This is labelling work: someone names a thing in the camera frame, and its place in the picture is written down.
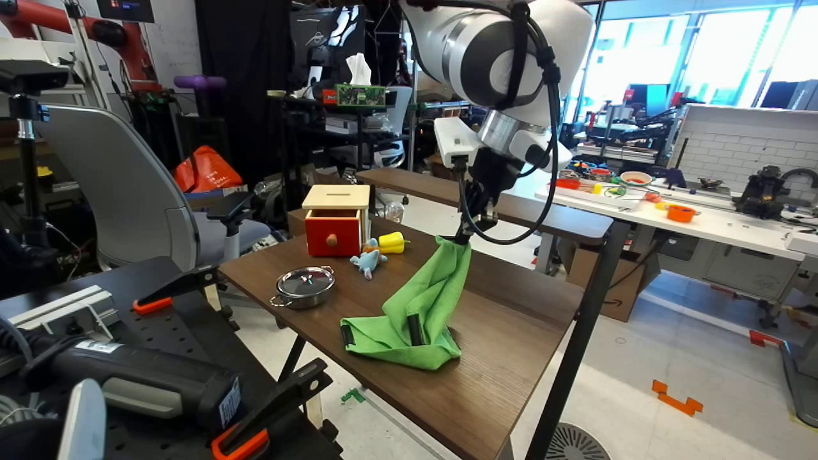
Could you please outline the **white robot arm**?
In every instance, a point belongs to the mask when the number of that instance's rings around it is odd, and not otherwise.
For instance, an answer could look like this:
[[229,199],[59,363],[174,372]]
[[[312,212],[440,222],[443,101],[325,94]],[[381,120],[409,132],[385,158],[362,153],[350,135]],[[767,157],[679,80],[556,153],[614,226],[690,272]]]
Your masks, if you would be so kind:
[[460,212],[491,222],[520,167],[556,152],[559,101],[570,91],[592,18],[575,0],[399,0],[426,78],[482,109],[468,128],[437,120],[448,170],[462,170]]

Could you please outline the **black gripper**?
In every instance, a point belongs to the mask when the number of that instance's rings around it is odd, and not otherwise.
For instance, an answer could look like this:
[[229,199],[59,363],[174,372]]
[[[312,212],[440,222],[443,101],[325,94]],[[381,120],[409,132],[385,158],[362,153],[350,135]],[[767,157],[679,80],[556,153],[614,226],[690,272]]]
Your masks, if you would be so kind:
[[519,174],[519,158],[480,152],[460,179],[460,212],[476,226],[495,222],[494,207],[497,194],[512,189]]

